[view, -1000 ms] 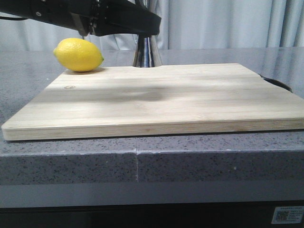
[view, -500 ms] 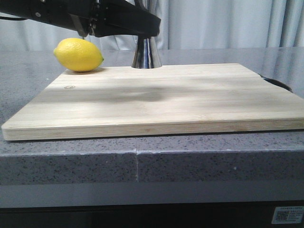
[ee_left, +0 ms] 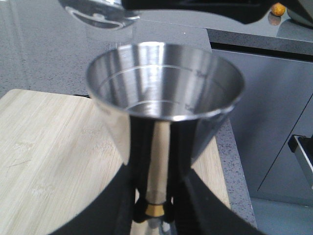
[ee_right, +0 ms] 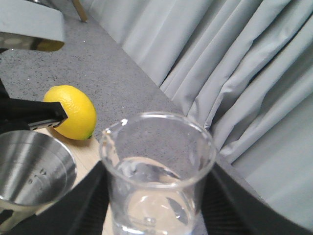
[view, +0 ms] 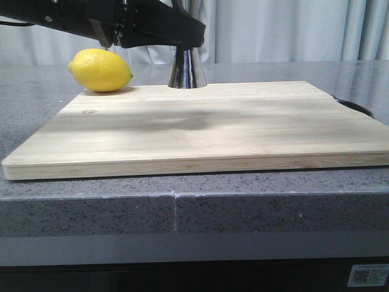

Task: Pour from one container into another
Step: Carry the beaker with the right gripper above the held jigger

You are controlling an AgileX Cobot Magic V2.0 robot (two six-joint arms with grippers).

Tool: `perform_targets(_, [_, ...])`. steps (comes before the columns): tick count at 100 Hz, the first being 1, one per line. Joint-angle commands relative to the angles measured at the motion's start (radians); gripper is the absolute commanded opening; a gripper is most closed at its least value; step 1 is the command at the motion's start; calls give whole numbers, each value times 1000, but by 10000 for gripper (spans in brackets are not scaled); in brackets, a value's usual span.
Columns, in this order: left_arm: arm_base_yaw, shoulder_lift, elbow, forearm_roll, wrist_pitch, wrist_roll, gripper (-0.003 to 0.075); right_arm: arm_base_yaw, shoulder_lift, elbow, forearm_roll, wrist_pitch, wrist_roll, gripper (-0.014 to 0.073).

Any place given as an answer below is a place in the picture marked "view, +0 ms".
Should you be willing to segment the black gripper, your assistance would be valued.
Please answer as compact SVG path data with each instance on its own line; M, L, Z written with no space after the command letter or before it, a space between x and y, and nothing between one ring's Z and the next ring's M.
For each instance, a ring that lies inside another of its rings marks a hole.
M1 21L8 26L43 26L97 40L109 48L114 44L118 7L126 1L1 1Z

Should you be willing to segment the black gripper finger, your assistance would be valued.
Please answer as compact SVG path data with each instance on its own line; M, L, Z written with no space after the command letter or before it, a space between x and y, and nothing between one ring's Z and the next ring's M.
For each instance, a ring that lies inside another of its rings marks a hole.
M201 47L206 25L173 1L127 1L120 4L114 23L114 45Z

